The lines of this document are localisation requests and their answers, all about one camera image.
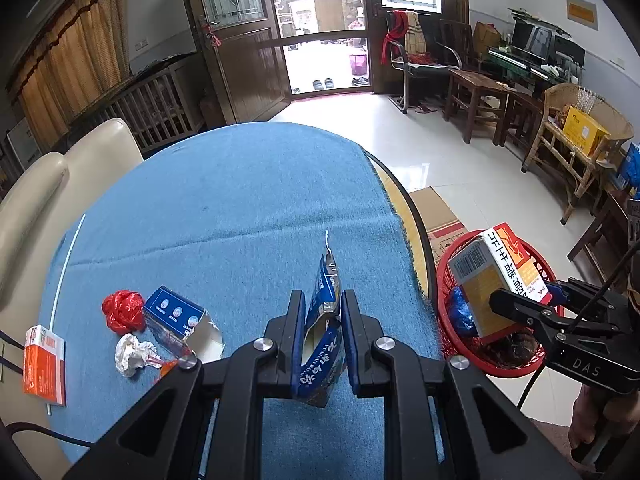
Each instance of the beige chair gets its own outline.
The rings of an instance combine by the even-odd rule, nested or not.
[[[589,189],[589,186],[600,176],[602,169],[610,167],[610,163],[607,161],[607,154],[615,153],[624,142],[634,138],[634,129],[629,121],[609,103],[597,98],[590,115],[604,126],[609,135],[600,141],[591,156],[585,155],[576,148],[562,130],[549,120],[549,111],[553,108],[561,110],[566,104],[575,106],[578,102],[578,90],[579,86],[577,85],[562,83],[549,88],[545,92],[545,109],[542,115],[542,123],[531,145],[529,155],[527,155],[522,165],[523,173],[527,172],[532,162],[545,164],[549,167],[549,164],[538,156],[540,146],[544,146],[569,174],[569,181],[565,180],[569,203],[562,215],[562,224],[566,224],[569,216],[574,211],[576,203]]]
[[[24,341],[27,329],[37,322],[49,263],[60,238],[140,162],[129,127],[121,119],[111,119],[66,155],[47,153],[18,179],[0,204],[0,329]],[[22,352],[12,346],[4,346],[4,357],[22,365]],[[0,383],[0,417],[5,424],[48,426],[44,402],[24,394],[22,377],[7,369]],[[69,468],[60,444],[51,437],[23,432],[14,441],[44,480],[58,480]]]

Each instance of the white stick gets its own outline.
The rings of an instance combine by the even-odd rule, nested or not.
[[[49,330],[53,332],[53,320],[56,317],[56,309],[58,307],[58,298],[60,297],[60,288],[62,288],[62,278],[65,277],[66,265],[69,263],[69,258],[71,257],[71,251],[76,244],[76,238],[78,238],[78,233],[80,232],[80,228],[82,227],[82,222],[84,222],[84,217],[86,214],[82,215],[78,227],[76,228],[76,233],[74,237],[71,239],[71,245],[69,245],[69,250],[66,252],[65,263],[62,265],[62,272],[60,272],[60,279],[58,280],[58,288],[56,289],[56,295],[53,298],[53,307],[51,309],[51,321],[49,321]],[[51,405],[47,404],[47,415],[51,415]]]

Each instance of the crumpled white tissue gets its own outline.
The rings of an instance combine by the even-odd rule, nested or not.
[[[125,377],[133,377],[136,369],[143,366],[161,368],[161,362],[153,343],[141,343],[133,334],[125,334],[116,345],[116,368]]]

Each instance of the blue tablecloth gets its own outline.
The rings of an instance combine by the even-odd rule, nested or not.
[[[51,264],[45,326],[76,226]],[[53,409],[52,428],[95,441],[158,376],[151,367],[132,379],[116,371],[118,336],[100,310],[108,294],[128,288],[148,298],[168,286],[208,309],[229,356],[285,313],[292,289],[310,297],[325,230],[342,287],[356,290],[363,314],[439,357],[401,221],[362,149],[299,124],[229,126],[162,150],[87,211],[53,326],[66,340],[67,407]],[[149,330],[137,336],[155,342]],[[263,435],[265,479],[383,477],[382,400],[356,400],[346,374],[324,409],[266,400]],[[85,452],[64,446],[72,461]]]

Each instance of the rattan armchair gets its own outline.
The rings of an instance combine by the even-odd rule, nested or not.
[[[562,215],[562,224],[566,224],[569,216],[574,211],[576,203],[599,177],[603,168],[610,166],[607,161],[608,153],[615,152],[624,142],[633,139],[634,136],[633,126],[625,117],[605,100],[597,98],[590,115],[604,126],[609,135],[600,141],[590,156],[581,152],[565,136],[558,125],[549,118],[549,111],[553,108],[561,110],[565,104],[575,106],[578,101],[578,90],[579,86],[577,85],[562,83],[549,88],[545,92],[545,109],[542,115],[542,123],[531,145],[529,155],[527,155],[522,165],[523,173],[527,172],[532,162],[549,167],[548,162],[538,156],[540,146],[544,146],[558,160],[565,173],[568,173],[565,184],[567,184],[569,203]]]

